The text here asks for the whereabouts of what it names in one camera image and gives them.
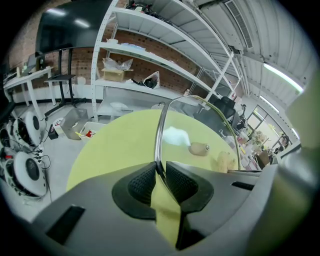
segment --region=gray floor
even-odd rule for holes
[[[43,113],[50,110],[52,107],[52,103],[39,104],[39,108]],[[89,118],[93,116],[91,103],[78,104],[77,107],[87,109]],[[50,124],[56,119],[63,118],[72,108],[72,106],[64,106],[52,113],[47,121],[46,129],[48,130]],[[32,105],[29,107],[18,106],[16,107],[16,111],[22,118],[26,114],[26,111],[33,111],[35,113]],[[99,122],[107,124],[110,120],[107,118],[100,118]],[[41,122],[41,127],[45,127],[45,121]],[[52,201],[56,200],[66,192],[67,181],[71,168],[84,145],[85,144],[81,140],[71,140],[66,136],[60,136],[54,140],[50,140],[50,138],[48,138],[44,143],[44,155],[49,155],[51,160],[51,167],[47,172]],[[43,160],[45,161],[46,166],[48,166],[48,158],[44,157]],[[51,203],[49,191],[45,197],[39,201],[26,201],[18,196],[2,179],[0,179],[0,188],[12,212],[27,221],[32,221],[42,209]]]

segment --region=yellow round table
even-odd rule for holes
[[[155,140],[160,109],[126,114],[103,127],[83,147],[75,160],[67,182],[67,191],[89,178],[127,167],[155,161]],[[162,163],[176,161],[207,170],[217,170],[220,152],[238,159],[231,147],[212,129],[187,115],[168,111],[164,129],[174,127],[187,132],[191,143],[210,145],[207,156],[189,152],[187,145],[162,142]],[[151,207],[156,211],[156,226],[174,246],[178,238],[180,207],[168,193],[160,177],[152,192]]]

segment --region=tv stand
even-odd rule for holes
[[[58,106],[50,109],[48,112],[44,113],[45,120],[48,120],[48,116],[55,112],[56,110],[62,108],[63,106],[66,105],[72,105],[76,108],[76,104],[78,103],[86,103],[87,99],[86,98],[81,98],[81,99],[76,99],[74,100],[74,95],[73,95],[73,89],[72,89],[72,82],[71,79],[75,77],[75,74],[71,74],[71,60],[72,60],[72,49],[69,49],[69,54],[68,54],[68,74],[61,74],[61,64],[62,64],[62,50],[59,50],[59,59],[58,59],[58,75],[55,75],[53,77],[50,77],[46,82],[59,82],[60,86],[60,92],[61,92],[61,102],[59,103]],[[62,86],[63,81],[68,81],[69,82],[69,91],[70,91],[70,99],[71,102],[66,102],[65,100],[65,94],[64,94],[64,88]]]

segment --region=cardboard box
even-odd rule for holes
[[[110,80],[110,81],[116,81],[116,82],[122,82],[125,80],[125,77],[128,73],[128,71],[133,71],[133,69],[129,70],[108,70],[108,69],[102,69],[103,71],[103,79],[104,80]]]

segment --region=wall-mounted tv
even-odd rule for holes
[[[41,16],[35,51],[39,55],[94,47],[112,0],[77,0],[48,9]]]

